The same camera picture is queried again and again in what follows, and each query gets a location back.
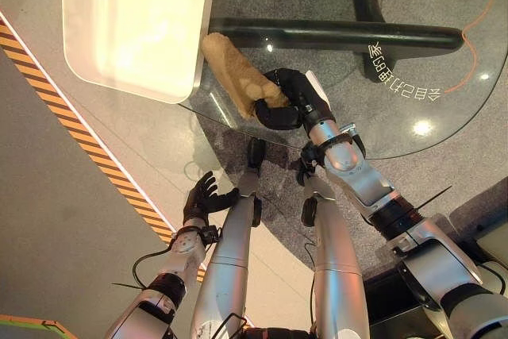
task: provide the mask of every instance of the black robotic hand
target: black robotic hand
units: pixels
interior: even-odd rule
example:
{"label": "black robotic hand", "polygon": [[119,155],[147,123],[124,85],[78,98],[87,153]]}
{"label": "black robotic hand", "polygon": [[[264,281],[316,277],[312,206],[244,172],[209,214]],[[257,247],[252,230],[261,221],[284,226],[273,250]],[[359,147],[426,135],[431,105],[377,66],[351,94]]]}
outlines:
{"label": "black robotic hand", "polygon": [[291,104],[271,109],[263,99],[256,101],[256,115],[269,129],[291,130],[303,124],[308,133],[320,121],[335,121],[328,103],[300,71],[280,68],[264,76],[280,87]]}
{"label": "black robotic hand", "polygon": [[208,171],[190,190],[183,207],[183,224],[191,218],[201,218],[208,225],[208,214],[233,206],[240,197],[238,188],[224,195],[217,195],[217,184],[212,171]]}

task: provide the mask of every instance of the orange cable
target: orange cable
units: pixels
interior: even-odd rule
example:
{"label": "orange cable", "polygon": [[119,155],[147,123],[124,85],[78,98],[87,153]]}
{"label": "orange cable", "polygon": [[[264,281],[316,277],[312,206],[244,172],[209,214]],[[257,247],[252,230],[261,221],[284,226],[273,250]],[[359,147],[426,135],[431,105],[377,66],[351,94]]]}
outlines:
{"label": "orange cable", "polygon": [[473,63],[472,63],[472,66],[471,66],[471,69],[469,70],[469,72],[460,80],[460,82],[457,83],[454,87],[451,87],[451,88],[447,89],[446,91],[444,91],[445,93],[451,93],[452,91],[456,91],[457,89],[462,87],[467,81],[469,81],[469,79],[471,79],[471,77],[473,76],[473,73],[475,72],[476,66],[478,64],[478,57],[476,55],[475,46],[466,37],[466,32],[482,21],[482,19],[485,17],[485,15],[487,15],[487,12],[489,12],[489,10],[491,9],[493,3],[494,3],[494,0],[489,0],[487,2],[487,5],[483,9],[482,13],[474,21],[472,21],[471,23],[466,25],[464,27],[464,29],[462,30],[462,38],[464,39],[464,42],[468,45],[469,50],[471,51],[471,54],[473,57]]}
{"label": "orange cable", "polygon": [[455,90],[459,89],[460,87],[462,87],[467,81],[469,81],[471,79],[471,76],[475,72],[476,66],[478,64],[478,55],[476,54],[475,46],[466,37],[466,32],[482,21],[482,19],[485,17],[485,15],[487,15],[487,12],[491,9],[493,3],[494,3],[494,0],[488,0],[487,5],[483,9],[482,13],[474,21],[472,21],[471,23],[466,25],[464,27],[464,29],[462,30],[462,38],[464,39],[464,42],[466,43],[469,50],[471,51],[473,63],[472,63],[472,66],[471,66],[471,69],[469,70],[469,72],[460,80],[460,82],[457,83],[454,87],[451,87],[451,88],[447,89],[446,91],[444,91],[444,93],[450,93],[450,92],[455,91]]}

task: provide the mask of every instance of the black joint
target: black joint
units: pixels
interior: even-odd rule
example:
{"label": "black joint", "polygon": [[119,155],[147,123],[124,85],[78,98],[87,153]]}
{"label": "black joint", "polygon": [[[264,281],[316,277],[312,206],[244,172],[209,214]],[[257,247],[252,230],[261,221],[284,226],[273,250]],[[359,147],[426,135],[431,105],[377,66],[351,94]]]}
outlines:
{"label": "black joint", "polygon": [[339,144],[342,142],[348,142],[349,144],[352,144],[352,139],[353,138],[347,133],[339,134],[333,137],[332,139],[328,139],[325,143],[321,144],[319,146],[319,151],[321,152],[322,156],[325,156],[325,151],[334,144]]}
{"label": "black joint", "polygon": [[360,135],[358,135],[358,134],[353,135],[352,139],[355,141],[356,145],[358,146],[358,148],[362,152],[362,155],[365,158],[367,156],[367,152],[365,151],[365,146],[364,146],[362,139],[360,138]]}
{"label": "black joint", "polygon": [[169,310],[168,313],[164,313],[159,307],[147,301],[140,302],[138,307],[168,325],[173,322],[173,318],[175,317],[175,311],[173,309]]}
{"label": "black joint", "polygon": [[492,293],[476,283],[465,283],[449,291],[441,298],[441,305],[443,306],[446,316],[450,318],[453,309],[455,309],[459,303],[479,294]]}
{"label": "black joint", "polygon": [[180,277],[171,273],[159,274],[147,288],[166,295],[176,309],[185,296],[185,283]]}
{"label": "black joint", "polygon": [[254,198],[254,215],[252,216],[252,227],[256,228],[261,224],[261,215],[263,214],[263,202],[260,198]]}
{"label": "black joint", "polygon": [[306,201],[303,203],[302,223],[304,226],[314,226],[314,219],[316,218],[317,208],[318,201],[314,196],[306,199]]}
{"label": "black joint", "polygon": [[369,219],[371,224],[387,240],[406,232],[419,223],[423,217],[402,196],[390,200],[383,208],[375,212]]}
{"label": "black joint", "polygon": [[201,228],[199,236],[201,237],[201,241],[204,246],[219,242],[219,232],[217,230],[217,226],[215,225],[209,225]]}

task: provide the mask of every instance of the black metal frame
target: black metal frame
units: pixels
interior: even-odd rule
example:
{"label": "black metal frame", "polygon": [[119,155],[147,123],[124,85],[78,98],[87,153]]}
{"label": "black metal frame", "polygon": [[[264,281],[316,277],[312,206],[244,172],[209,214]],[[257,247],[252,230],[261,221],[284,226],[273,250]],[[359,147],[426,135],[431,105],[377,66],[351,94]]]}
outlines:
{"label": "black metal frame", "polygon": [[350,50],[362,54],[364,76],[379,82],[368,45],[379,42],[384,62],[392,69],[399,59],[439,56],[459,49],[464,40],[459,29],[389,24],[378,0],[353,0],[357,21],[307,21],[277,19],[210,19],[209,32],[229,37],[241,48]]}

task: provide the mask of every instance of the black cable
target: black cable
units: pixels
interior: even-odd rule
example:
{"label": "black cable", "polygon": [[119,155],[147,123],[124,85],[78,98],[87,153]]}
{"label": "black cable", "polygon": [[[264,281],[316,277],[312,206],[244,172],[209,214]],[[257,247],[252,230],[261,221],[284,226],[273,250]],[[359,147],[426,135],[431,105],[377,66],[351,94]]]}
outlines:
{"label": "black cable", "polygon": [[[307,254],[309,255],[310,257],[310,261],[312,262],[312,270],[314,270],[316,268],[316,264],[314,263],[314,258],[312,258],[312,255],[310,254],[309,252],[309,249],[307,248],[307,245],[311,245],[311,246],[316,246],[315,243],[313,242],[306,242],[304,245],[303,245],[303,248],[306,250]],[[314,309],[312,307],[312,297],[314,295],[314,281],[316,280],[316,276],[315,276],[315,273],[312,277],[312,285],[310,286],[310,324],[313,325],[314,324]]]}
{"label": "black cable", "polygon": [[499,280],[501,281],[501,291],[499,292],[499,294],[504,295],[505,290],[506,290],[506,282],[505,282],[504,278],[499,273],[497,273],[494,269],[489,268],[488,266],[485,266],[484,264],[476,264],[476,265],[480,266],[481,268],[484,268],[485,270],[491,272],[493,275],[495,275],[496,277],[499,278]]}
{"label": "black cable", "polygon": [[169,241],[169,245],[167,246],[167,248],[165,248],[165,250],[161,250],[160,252],[154,252],[154,253],[150,253],[150,254],[145,254],[144,256],[138,258],[136,260],[136,262],[134,263],[133,265],[133,277],[134,277],[134,280],[136,280],[136,283],[144,289],[146,289],[146,286],[144,285],[144,283],[141,282],[140,278],[137,276],[137,265],[140,264],[141,261],[144,261],[146,260],[147,258],[151,258],[151,257],[155,257],[155,256],[160,256],[161,254],[164,254],[164,253],[167,253],[171,250],[171,248],[173,247],[173,244],[175,243],[176,239],[178,238],[178,236],[180,235],[180,232],[182,233],[187,233],[187,232],[198,232],[200,233],[201,232],[201,229],[198,228],[197,226],[184,226],[183,228],[181,228],[181,230],[179,230],[175,236],[171,239],[171,241]]}
{"label": "black cable", "polygon": [[123,286],[123,287],[130,287],[132,289],[139,289],[139,290],[143,290],[142,287],[139,287],[139,286],[134,286],[134,285],[129,285],[127,283],[117,283],[117,282],[113,282],[111,283],[112,285],[116,285],[116,286]]}
{"label": "black cable", "polygon": [[[228,315],[228,316],[226,317],[226,319],[225,319],[224,321],[222,321],[222,323],[221,323],[221,325],[219,326],[219,328],[215,330],[215,333],[214,333],[214,335],[212,336],[212,338],[211,338],[211,339],[215,339],[215,338],[217,337],[217,335],[218,335],[218,334],[219,334],[219,332],[221,331],[222,327],[224,327],[224,326],[225,326],[225,324],[228,322],[228,320],[229,320],[231,317],[236,317],[236,318],[240,319],[241,321],[244,321],[244,324],[245,324],[245,323],[247,323],[247,319],[245,319],[244,317],[241,317],[240,315],[235,314],[235,313],[231,313],[230,315]],[[237,331],[235,331],[235,332],[233,333],[233,335],[231,335],[231,336],[229,337],[229,339],[233,339],[236,335],[238,335],[238,333],[239,333],[239,332],[243,329],[244,324],[241,324],[241,325],[240,325],[240,328],[239,328],[239,329],[237,329]]]}
{"label": "black cable", "polygon": [[146,289],[146,286],[144,285],[144,283],[141,282],[140,278],[137,276],[137,265],[139,265],[141,261],[144,261],[147,258],[151,258],[151,257],[155,257],[155,256],[160,256],[161,254],[169,252],[171,250],[171,247],[173,246],[173,242],[174,241],[175,240],[171,240],[171,242],[169,243],[167,248],[165,248],[165,250],[161,250],[160,252],[154,252],[154,253],[150,253],[150,254],[145,254],[144,256],[141,256],[140,258],[138,258],[136,260],[136,262],[134,263],[134,265],[133,265],[133,277],[136,280],[136,283],[138,285],[140,285],[143,288],[143,290]]}
{"label": "black cable", "polygon": [[437,192],[432,198],[430,198],[429,200],[427,200],[426,202],[424,202],[423,204],[421,204],[420,206],[417,206],[415,209],[416,210],[419,210],[420,208],[423,208],[424,206],[426,206],[427,204],[429,204],[430,202],[432,202],[436,197],[438,196],[441,196],[442,194],[444,194],[447,190],[449,190],[450,188],[452,188],[452,186],[450,187],[446,187],[444,190],[442,191],[439,191]]}

